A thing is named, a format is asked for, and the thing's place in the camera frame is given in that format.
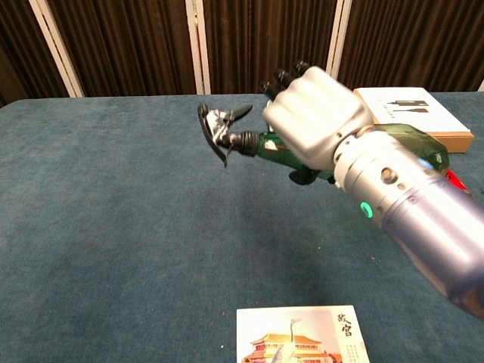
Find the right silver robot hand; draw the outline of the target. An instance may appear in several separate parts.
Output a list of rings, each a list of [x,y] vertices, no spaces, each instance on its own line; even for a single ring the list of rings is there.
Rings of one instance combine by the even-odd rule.
[[[273,72],[280,90],[263,118],[301,164],[333,175],[336,149],[373,118],[358,96],[323,69],[302,61],[296,65],[296,74]]]

